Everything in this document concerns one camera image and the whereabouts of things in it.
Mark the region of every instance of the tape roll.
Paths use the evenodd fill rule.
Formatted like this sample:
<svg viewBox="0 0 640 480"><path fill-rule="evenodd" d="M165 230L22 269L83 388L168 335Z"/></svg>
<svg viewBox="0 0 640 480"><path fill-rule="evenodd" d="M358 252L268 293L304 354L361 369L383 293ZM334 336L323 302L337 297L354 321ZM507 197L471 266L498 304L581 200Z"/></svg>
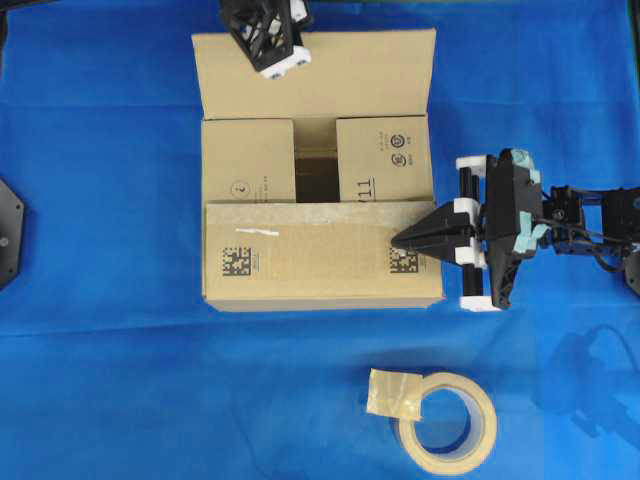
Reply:
<svg viewBox="0 0 640 480"><path fill-rule="evenodd" d="M478 467L491 453L496 441L498 420L491 399L468 378L451 373L436 373L422 379L422 399L437 390L449 390L460 397L469 412L467 438L449 453L429 453L418 440L413 420L398 420L402 446L423 470L436 475L462 475Z"/></svg>

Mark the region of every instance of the printed symbol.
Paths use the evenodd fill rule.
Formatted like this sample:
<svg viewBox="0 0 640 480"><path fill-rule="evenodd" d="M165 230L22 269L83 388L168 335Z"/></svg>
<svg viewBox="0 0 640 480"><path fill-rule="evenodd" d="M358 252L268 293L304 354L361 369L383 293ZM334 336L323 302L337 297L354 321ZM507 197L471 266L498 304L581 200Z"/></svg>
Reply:
<svg viewBox="0 0 640 480"><path fill-rule="evenodd" d="M251 193L251 188L249 187L249 184L243 180L233 182L233 185L231 185L231 195L234 198L247 198L249 193Z"/></svg>
<svg viewBox="0 0 640 480"><path fill-rule="evenodd" d="M418 273L418 254L391 247L389 249L389 272Z"/></svg>
<svg viewBox="0 0 640 480"><path fill-rule="evenodd" d="M251 275L251 249L228 247L222 250L222 275L247 277Z"/></svg>
<svg viewBox="0 0 640 480"><path fill-rule="evenodd" d="M402 135L392 135L391 145L396 148L404 147L404 137Z"/></svg>
<svg viewBox="0 0 640 480"><path fill-rule="evenodd" d="M394 153L393 155L391 155L391 163L393 163L396 167L406 167L407 158L401 153Z"/></svg>

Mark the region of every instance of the barcode label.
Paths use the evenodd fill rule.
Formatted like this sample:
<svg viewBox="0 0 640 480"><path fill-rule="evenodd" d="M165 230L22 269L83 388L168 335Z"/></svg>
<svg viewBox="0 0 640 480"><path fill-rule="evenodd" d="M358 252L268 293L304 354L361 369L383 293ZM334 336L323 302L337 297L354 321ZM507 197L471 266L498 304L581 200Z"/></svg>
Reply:
<svg viewBox="0 0 640 480"><path fill-rule="evenodd" d="M389 249L390 273L418 273L418 254L391 247Z"/></svg>
<svg viewBox="0 0 640 480"><path fill-rule="evenodd" d="M251 249L227 247L222 250L222 275L246 277L251 275Z"/></svg>

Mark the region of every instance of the blue fabric background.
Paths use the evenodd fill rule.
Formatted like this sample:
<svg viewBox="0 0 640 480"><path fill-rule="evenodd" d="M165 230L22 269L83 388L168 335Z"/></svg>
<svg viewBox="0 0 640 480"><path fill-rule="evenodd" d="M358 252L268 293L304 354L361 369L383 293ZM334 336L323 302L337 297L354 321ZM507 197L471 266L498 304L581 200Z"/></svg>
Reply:
<svg viewBox="0 0 640 480"><path fill-rule="evenodd" d="M505 146L529 149L547 188L638 185L625 1L313 11L317 30L438 29L440 201L456 156ZM486 389L498 439L468 478L640 476L640 302L620 276L542 251L499 315L460 312L449 267L449 300L426 311L217 313L200 297L190 40L221 31L217 4L63 0L10 29L0 175L28 215L0 293L2 478L425 478L364 413L371 367Z"/></svg>

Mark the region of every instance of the open cardboard box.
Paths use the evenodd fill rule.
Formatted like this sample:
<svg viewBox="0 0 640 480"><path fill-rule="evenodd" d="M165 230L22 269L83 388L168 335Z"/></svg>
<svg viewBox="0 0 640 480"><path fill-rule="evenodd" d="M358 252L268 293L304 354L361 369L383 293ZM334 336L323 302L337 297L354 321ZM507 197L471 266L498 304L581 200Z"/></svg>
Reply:
<svg viewBox="0 0 640 480"><path fill-rule="evenodd" d="M194 35L203 295L227 311L426 307L439 262L391 248L433 207L434 30L311 33L265 80L226 34Z"/></svg>

